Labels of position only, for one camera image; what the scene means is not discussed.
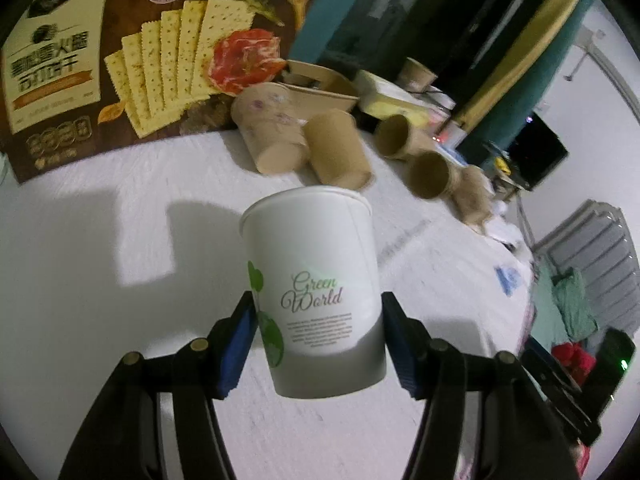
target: teal curtain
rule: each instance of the teal curtain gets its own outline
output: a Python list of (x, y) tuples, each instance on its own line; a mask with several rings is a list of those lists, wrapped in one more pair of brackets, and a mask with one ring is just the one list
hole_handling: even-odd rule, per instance
[(314, 0), (289, 59), (315, 63), (356, 0)]
[(470, 164), (485, 168), (491, 165), (492, 157), (484, 147), (485, 142), (491, 141), (503, 150), (513, 142), (556, 75), (593, 2), (578, 1), (574, 11), (536, 62), (460, 144), (458, 151)]

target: blue gripper pad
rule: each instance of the blue gripper pad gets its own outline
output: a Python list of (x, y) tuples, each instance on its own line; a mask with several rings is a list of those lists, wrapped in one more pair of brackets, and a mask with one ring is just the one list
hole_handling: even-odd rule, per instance
[(392, 292), (382, 293), (386, 347), (394, 362), (400, 385), (416, 400), (426, 397), (426, 362), (429, 332), (406, 316)]
[(211, 329), (207, 340), (214, 350), (218, 369), (214, 398), (225, 399), (238, 386), (257, 326), (254, 298), (246, 291), (233, 314), (220, 319)]

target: cracker box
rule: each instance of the cracker box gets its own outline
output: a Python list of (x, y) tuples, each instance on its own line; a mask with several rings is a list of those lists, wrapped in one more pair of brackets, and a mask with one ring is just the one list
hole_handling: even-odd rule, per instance
[(223, 128), (236, 95), (284, 68), (311, 2), (33, 0), (2, 46), (0, 148), (24, 182)]

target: white bed sheet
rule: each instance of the white bed sheet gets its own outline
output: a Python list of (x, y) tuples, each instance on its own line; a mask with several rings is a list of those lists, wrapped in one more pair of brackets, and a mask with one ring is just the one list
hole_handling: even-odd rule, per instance
[[(495, 266), (518, 266), (462, 225), (444, 202), (415, 199), (402, 163), (380, 159), (376, 181), (383, 290), (461, 351), (515, 351), (531, 276), (508, 298)], [(173, 352), (227, 316), (247, 288), (238, 219), (274, 192), (317, 184), (311, 170), (255, 173), (237, 132), (203, 134), (100, 155), (18, 186), (0, 186), (0, 422), (42, 480), (66, 451), (118, 359)], [(277, 396), (259, 341), (239, 387), (216, 410), (238, 479), (400, 478), (423, 402), (381, 383), (348, 396)], [(167, 466), (181, 478), (170, 397), (163, 396)], [(474, 403), (469, 403), (469, 415)], [(459, 469), (468, 468), (468, 417)]]

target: green cloth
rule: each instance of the green cloth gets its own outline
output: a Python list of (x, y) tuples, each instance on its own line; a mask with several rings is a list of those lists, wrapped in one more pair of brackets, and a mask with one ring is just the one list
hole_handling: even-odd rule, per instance
[(571, 269), (567, 277), (556, 283), (554, 300), (571, 341), (577, 343), (598, 331), (580, 270)]
[(542, 258), (538, 268), (538, 280), (533, 285), (532, 300), (536, 307), (536, 320), (531, 335), (545, 350), (570, 341), (564, 328), (562, 316), (554, 301), (553, 271), (549, 262)]
[(457, 150), (469, 164), (490, 166), (492, 157), (484, 147), (484, 142), (490, 140), (506, 150), (518, 136), (527, 116), (542, 99), (556, 75), (593, 1), (578, 1), (574, 11), (536, 62), (462, 141)]

